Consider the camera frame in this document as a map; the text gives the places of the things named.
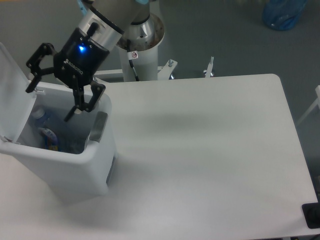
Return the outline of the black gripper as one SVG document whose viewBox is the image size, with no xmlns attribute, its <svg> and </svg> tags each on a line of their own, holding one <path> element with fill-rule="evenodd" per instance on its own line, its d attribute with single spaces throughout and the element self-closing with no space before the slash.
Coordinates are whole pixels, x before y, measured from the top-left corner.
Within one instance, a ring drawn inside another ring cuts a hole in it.
<svg viewBox="0 0 320 240">
<path fill-rule="evenodd" d="M 84 33 L 77 27 L 58 53 L 51 43 L 44 42 L 26 62 L 26 66 L 33 75 L 33 79 L 25 90 L 26 93 L 33 92 L 42 77 L 50 74 L 54 74 L 57 79 L 72 89 L 74 106 L 65 116 L 65 122 L 73 117 L 76 110 L 90 113 L 106 89 L 105 85 L 92 80 L 93 75 L 110 53 L 92 39 L 98 29 L 98 27 L 90 27 Z M 53 56 L 53 66 L 40 67 L 45 56 Z M 92 92 L 89 102 L 85 102 L 84 97 L 84 86 L 86 85 L 90 85 Z"/>
</svg>

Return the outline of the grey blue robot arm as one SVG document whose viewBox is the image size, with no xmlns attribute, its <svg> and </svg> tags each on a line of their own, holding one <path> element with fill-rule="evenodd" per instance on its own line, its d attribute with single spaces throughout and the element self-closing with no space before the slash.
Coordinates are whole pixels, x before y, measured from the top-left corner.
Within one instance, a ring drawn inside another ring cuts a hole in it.
<svg viewBox="0 0 320 240">
<path fill-rule="evenodd" d="M 53 74 L 72 89 L 74 106 L 64 118 L 76 111 L 91 112 L 106 87 L 94 75 L 131 25 L 142 24 L 150 16 L 147 0 L 88 0 L 86 14 L 60 51 L 42 43 L 26 62 L 33 75 L 26 93 L 35 90 L 42 76 Z"/>
</svg>

